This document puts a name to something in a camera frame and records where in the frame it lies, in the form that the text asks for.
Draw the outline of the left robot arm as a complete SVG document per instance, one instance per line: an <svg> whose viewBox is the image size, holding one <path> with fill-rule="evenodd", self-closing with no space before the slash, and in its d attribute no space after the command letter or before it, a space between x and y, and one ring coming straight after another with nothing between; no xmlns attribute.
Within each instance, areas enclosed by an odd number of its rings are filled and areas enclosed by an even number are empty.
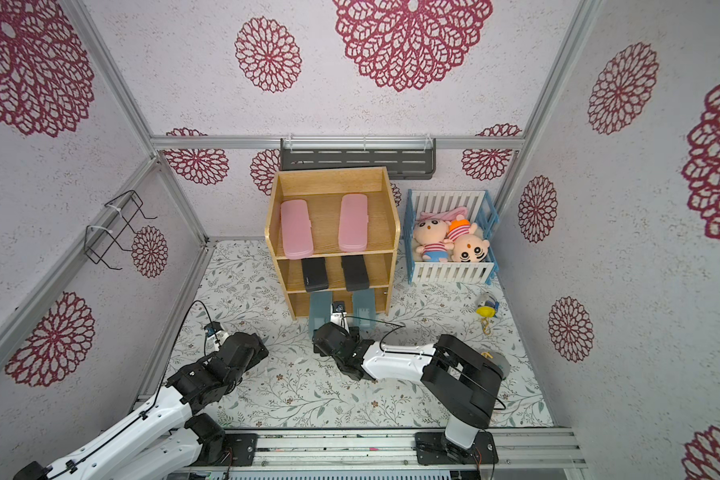
<svg viewBox="0 0 720 480"><path fill-rule="evenodd" d="M203 410L231 393L268 350L236 332L182 366L142 406L48 465L32 461L16 479L160 479L198 460L224 458L225 430Z"/></svg>

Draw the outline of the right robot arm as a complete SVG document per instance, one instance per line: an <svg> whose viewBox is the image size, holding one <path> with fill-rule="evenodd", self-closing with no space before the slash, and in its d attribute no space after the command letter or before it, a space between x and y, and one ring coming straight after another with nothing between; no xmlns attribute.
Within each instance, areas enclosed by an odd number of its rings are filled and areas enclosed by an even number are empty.
<svg viewBox="0 0 720 480"><path fill-rule="evenodd" d="M407 381L424 387L445 407L449 418L443 431L414 435L419 464L479 467L498 462L488 428L495 408L506 407L499 396L506 375L494 360L453 335L423 346L388 346L335 323L314 331L313 347L355 381Z"/></svg>

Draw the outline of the pink pencil case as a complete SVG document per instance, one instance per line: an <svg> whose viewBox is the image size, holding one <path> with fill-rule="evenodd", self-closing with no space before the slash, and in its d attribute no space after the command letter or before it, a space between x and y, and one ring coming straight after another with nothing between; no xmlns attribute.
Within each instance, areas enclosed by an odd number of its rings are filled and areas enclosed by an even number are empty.
<svg viewBox="0 0 720 480"><path fill-rule="evenodd" d="M280 207L281 237L284 255L289 260L301 260L314 253L311 220L304 199L284 201Z"/></svg>
<svg viewBox="0 0 720 480"><path fill-rule="evenodd" d="M368 244L368 197L362 193L342 197L338 245L343 252L363 252Z"/></svg>

